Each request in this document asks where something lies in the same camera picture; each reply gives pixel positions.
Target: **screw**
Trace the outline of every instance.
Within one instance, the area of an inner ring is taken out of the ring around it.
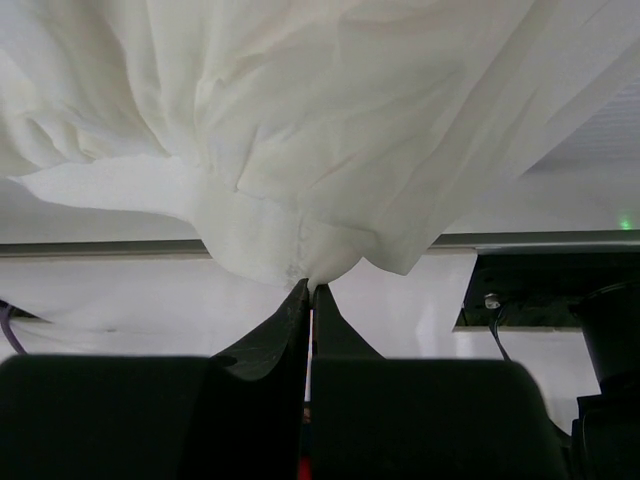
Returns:
[[[500,301],[498,300],[498,295],[495,293],[489,293],[484,296],[484,307],[487,310],[497,310],[500,308]]]

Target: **white cloth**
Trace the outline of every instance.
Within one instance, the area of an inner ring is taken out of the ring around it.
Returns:
[[[0,175],[225,268],[406,273],[640,74],[637,0],[3,0]]]

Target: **gray metal strip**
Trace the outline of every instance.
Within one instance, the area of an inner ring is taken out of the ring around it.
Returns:
[[[640,251],[640,230],[588,232],[456,233],[441,235],[430,250],[479,253]],[[208,256],[200,240],[0,244],[0,258]]]

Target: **green light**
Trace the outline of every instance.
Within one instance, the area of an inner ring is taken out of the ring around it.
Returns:
[[[633,230],[633,225],[631,224],[631,220],[626,217],[622,217],[620,219],[620,228],[622,230]]]

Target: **black cylinder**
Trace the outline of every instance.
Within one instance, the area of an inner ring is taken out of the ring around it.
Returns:
[[[613,285],[574,309],[602,393],[640,386],[640,283]]]

